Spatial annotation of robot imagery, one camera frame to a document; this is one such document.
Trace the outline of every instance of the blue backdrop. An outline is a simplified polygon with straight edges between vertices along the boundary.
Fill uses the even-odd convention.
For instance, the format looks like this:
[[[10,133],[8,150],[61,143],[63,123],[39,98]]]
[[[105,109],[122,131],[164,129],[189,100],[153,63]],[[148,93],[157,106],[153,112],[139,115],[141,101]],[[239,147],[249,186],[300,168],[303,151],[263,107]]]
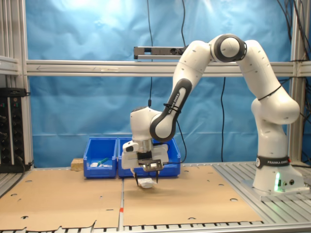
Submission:
[[[150,0],[154,46],[183,46],[181,0]],[[185,0],[186,44],[223,33],[255,39],[270,61],[289,61],[285,17],[271,0]],[[150,46],[146,0],[26,0],[29,59],[132,61]],[[90,136],[129,136],[130,112],[147,105],[149,77],[30,77],[35,166],[69,166]],[[180,115],[186,162],[218,162],[223,78],[202,78]],[[155,77],[152,107],[163,109],[172,78]],[[254,161],[254,99],[243,78],[226,80],[225,161]],[[182,155],[180,134],[175,136]]]

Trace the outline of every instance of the blue storage crate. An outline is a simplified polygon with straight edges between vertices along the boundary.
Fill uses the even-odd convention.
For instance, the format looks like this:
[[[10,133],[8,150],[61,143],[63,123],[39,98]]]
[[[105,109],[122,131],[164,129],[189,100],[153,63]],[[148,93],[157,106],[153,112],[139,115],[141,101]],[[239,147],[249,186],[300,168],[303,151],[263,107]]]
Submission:
[[[130,137],[119,137],[118,138],[118,175],[119,177],[132,177],[133,173],[131,172],[130,169],[123,169],[122,168],[122,152],[123,152],[123,144],[131,141],[132,138]],[[169,150],[168,150],[168,155],[169,155],[169,162],[172,163],[178,163],[180,162],[180,151],[177,147],[177,144],[175,142],[175,139],[172,139],[168,142],[169,144]],[[155,177],[156,172],[145,172],[141,167],[135,168],[134,172],[137,173],[137,176],[139,177]],[[164,168],[162,171],[160,171],[159,176],[162,177],[168,177],[168,176],[178,176],[180,174],[180,164],[166,164],[164,165]]]
[[[83,156],[83,170],[86,178],[113,178],[117,174],[117,142],[116,137],[91,137],[88,140]],[[104,165],[109,167],[90,167],[92,163],[108,158]]]

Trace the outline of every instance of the cardboard sheet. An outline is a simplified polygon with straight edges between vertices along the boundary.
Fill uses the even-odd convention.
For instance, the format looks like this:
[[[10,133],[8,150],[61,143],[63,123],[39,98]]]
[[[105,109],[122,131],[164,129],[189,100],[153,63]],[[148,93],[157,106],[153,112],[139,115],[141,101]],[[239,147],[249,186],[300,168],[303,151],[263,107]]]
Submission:
[[[182,167],[150,189],[124,181],[124,226],[241,221],[261,218],[211,166]]]
[[[118,227],[121,184],[86,180],[83,171],[32,171],[0,199],[0,230]]]

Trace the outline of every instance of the white object in bin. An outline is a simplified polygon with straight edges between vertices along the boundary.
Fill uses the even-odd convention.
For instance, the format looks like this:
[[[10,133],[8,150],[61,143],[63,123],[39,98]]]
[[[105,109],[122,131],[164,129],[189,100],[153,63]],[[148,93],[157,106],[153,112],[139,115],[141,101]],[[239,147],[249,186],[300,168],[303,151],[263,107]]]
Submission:
[[[154,182],[151,178],[138,179],[138,184],[142,188],[152,188],[154,186]]]
[[[92,163],[90,167],[97,167],[98,163]]]

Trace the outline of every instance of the metal grated table surface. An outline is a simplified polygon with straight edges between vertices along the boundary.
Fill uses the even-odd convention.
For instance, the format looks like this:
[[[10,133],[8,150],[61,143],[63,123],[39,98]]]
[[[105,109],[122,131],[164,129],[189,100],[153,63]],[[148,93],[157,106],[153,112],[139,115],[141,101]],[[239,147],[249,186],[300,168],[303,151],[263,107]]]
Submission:
[[[154,226],[123,226],[123,213],[120,213],[118,228],[94,229],[93,227],[82,229],[58,229],[48,233],[102,233],[102,232],[311,232],[311,193],[287,195],[282,197],[269,197],[259,201],[254,198],[242,185],[242,180],[252,180],[255,176],[256,166],[253,162],[236,163],[206,163],[184,164],[183,166],[213,166],[243,197],[243,199],[261,216],[260,222],[230,222],[230,223],[206,223],[206,224],[179,224],[179,225],[154,225]],[[311,169],[296,167],[305,178],[306,183],[311,184]],[[0,174],[0,196],[18,178],[20,174]],[[123,207],[123,187],[121,207]],[[26,233],[22,231],[0,231],[0,233]]]

